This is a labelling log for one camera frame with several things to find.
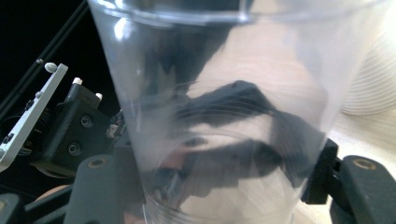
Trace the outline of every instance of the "black cable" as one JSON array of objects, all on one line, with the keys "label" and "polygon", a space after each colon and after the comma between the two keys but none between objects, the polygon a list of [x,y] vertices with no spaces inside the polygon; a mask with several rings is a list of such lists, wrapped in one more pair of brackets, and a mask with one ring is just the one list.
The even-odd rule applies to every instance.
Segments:
[{"label": "black cable", "polygon": [[[49,60],[55,51],[62,45],[69,34],[73,31],[76,25],[81,21],[82,17],[88,12],[89,7],[86,0],[83,0],[76,11],[67,20],[61,30],[44,48],[43,52],[38,56],[38,60],[46,62]],[[8,94],[5,100],[0,104],[0,120],[8,113],[9,109],[21,98],[23,92],[30,86],[39,74],[42,66],[41,63],[34,62],[26,73],[22,76],[15,88]]]}]

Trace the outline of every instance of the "light wood surface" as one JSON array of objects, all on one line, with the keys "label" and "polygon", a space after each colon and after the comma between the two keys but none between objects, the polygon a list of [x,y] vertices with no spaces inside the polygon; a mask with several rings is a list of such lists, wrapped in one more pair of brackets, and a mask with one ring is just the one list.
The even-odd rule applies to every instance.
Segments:
[{"label": "light wood surface", "polygon": [[[338,156],[359,155],[378,161],[396,177],[396,109],[366,116],[340,114],[329,137],[339,146]],[[326,205],[298,203],[295,224],[330,224]]]}]

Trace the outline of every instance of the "table surface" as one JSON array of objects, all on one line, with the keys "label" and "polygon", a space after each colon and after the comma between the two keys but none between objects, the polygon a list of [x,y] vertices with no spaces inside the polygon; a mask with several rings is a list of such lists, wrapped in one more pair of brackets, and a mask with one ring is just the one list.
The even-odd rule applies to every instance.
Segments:
[{"label": "table surface", "polygon": [[[373,115],[340,114],[329,133],[338,144],[338,156],[358,155],[378,161],[396,178],[396,109]],[[331,224],[326,205],[298,203],[294,212],[295,224]]]}]

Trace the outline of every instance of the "clear plastic cup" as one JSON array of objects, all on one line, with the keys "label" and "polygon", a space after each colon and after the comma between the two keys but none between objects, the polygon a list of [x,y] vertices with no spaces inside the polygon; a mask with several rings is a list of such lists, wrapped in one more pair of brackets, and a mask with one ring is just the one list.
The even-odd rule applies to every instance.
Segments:
[{"label": "clear plastic cup", "polygon": [[290,223],[388,5],[89,3],[155,224]]}]

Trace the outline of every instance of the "transparent cup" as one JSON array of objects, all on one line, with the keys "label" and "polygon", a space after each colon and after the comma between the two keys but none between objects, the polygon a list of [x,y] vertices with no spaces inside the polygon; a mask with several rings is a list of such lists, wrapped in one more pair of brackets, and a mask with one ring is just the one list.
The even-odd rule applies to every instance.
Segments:
[{"label": "transparent cup", "polygon": [[155,224],[290,223],[389,4],[89,3]]}]

